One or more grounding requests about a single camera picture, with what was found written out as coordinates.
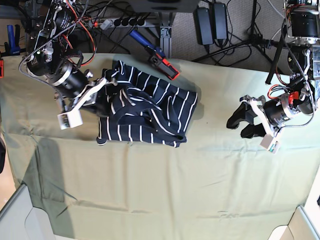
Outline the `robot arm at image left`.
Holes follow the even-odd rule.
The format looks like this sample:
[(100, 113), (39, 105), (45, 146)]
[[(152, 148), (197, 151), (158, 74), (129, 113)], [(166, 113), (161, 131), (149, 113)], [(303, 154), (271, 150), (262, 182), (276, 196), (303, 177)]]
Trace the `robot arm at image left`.
[(98, 117), (107, 116), (107, 103), (102, 88), (94, 90), (100, 80), (91, 81), (89, 70), (81, 67), (93, 59), (84, 61), (83, 53), (74, 48), (69, 35), (77, 26), (83, 26), (88, 3), (76, 11), (71, 0), (44, 0), (30, 32), (26, 55), (19, 67), (25, 76), (54, 91), (54, 98), (63, 113), (79, 106)]

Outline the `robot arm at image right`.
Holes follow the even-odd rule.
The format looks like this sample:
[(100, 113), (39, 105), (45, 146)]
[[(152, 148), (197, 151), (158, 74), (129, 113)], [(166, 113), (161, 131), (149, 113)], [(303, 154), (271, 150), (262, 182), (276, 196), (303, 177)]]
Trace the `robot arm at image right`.
[(265, 83), (272, 78), (267, 95), (240, 98), (240, 106), (227, 120), (228, 129), (240, 122), (248, 125), (242, 138), (275, 139), (287, 127), (286, 122), (298, 115), (313, 117), (320, 108), (320, 2), (285, 0), (280, 39)]

